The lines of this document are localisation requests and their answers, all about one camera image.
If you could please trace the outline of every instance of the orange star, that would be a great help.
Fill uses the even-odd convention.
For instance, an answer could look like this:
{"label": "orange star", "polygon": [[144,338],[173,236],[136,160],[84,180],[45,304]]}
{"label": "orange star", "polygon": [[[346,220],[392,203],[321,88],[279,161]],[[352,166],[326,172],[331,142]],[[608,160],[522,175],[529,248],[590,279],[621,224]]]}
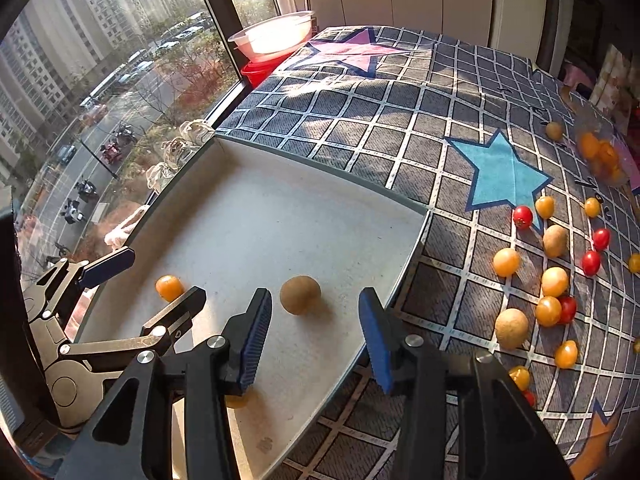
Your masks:
{"label": "orange star", "polygon": [[584,480],[599,469],[609,457],[609,441],[616,431],[622,415],[622,407],[625,405],[626,396],[620,401],[610,418],[604,414],[598,399],[593,402],[593,413],[589,426],[589,435],[584,447],[574,461],[570,469],[575,480]]}

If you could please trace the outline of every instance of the plastic bag of oranges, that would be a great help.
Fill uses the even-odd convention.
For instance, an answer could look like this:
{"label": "plastic bag of oranges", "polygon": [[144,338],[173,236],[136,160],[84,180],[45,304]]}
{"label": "plastic bag of oranges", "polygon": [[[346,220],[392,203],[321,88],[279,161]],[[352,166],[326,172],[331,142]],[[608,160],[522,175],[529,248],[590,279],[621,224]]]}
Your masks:
{"label": "plastic bag of oranges", "polygon": [[629,180],[620,165],[611,135],[603,132],[592,108],[576,109],[574,133],[578,152],[597,180],[613,187],[622,186]]}

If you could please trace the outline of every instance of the blue car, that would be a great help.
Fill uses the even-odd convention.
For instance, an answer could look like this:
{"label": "blue car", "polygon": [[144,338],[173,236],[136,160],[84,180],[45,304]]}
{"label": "blue car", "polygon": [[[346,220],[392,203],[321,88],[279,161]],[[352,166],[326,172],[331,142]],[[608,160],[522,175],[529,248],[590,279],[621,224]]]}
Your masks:
{"label": "blue car", "polygon": [[72,144],[65,144],[62,146],[58,152],[56,153],[56,159],[60,164],[66,166],[71,162],[71,159],[74,158],[74,155],[78,149]]}

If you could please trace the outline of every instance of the red cherry tomato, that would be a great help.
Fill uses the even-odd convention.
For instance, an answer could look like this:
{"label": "red cherry tomato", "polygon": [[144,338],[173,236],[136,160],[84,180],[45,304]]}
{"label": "red cherry tomato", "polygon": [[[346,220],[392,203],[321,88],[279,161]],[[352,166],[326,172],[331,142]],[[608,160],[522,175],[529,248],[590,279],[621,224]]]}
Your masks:
{"label": "red cherry tomato", "polygon": [[594,232],[591,237],[591,241],[593,242],[593,248],[596,251],[604,251],[609,245],[609,239],[611,238],[611,233],[609,233],[608,229],[598,229]]}
{"label": "red cherry tomato", "polygon": [[523,392],[524,398],[527,399],[527,402],[529,403],[529,406],[531,406],[533,409],[536,408],[536,396],[534,394],[532,394],[529,390],[525,390]]}
{"label": "red cherry tomato", "polygon": [[600,255],[596,251],[587,251],[582,257],[582,270],[585,276],[593,276],[600,269]]}
{"label": "red cherry tomato", "polygon": [[518,229],[529,229],[533,222],[533,213],[525,205],[519,205],[513,210],[513,223]]}
{"label": "red cherry tomato", "polygon": [[575,311],[578,309],[578,304],[571,296],[561,296],[560,298],[558,298],[558,301],[560,301],[560,306],[562,307],[562,312],[560,313],[560,321],[558,321],[558,323],[564,325],[571,323],[574,320]]}

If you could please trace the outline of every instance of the white tray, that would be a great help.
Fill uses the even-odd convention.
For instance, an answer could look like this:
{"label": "white tray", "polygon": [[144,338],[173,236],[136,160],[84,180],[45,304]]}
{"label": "white tray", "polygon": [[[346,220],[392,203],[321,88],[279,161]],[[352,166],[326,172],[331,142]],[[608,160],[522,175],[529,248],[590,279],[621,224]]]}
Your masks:
{"label": "white tray", "polygon": [[[228,137],[214,138],[188,166],[129,238],[136,263],[98,291],[79,339],[139,335],[166,304],[154,288],[163,274],[207,292],[177,351],[220,333],[256,288],[268,288],[273,316],[255,397],[229,410],[242,480],[261,479],[352,367],[364,344],[358,295],[373,286],[390,301],[426,208],[343,171]],[[299,274],[318,280],[325,308],[303,316],[283,309],[280,286]]]}

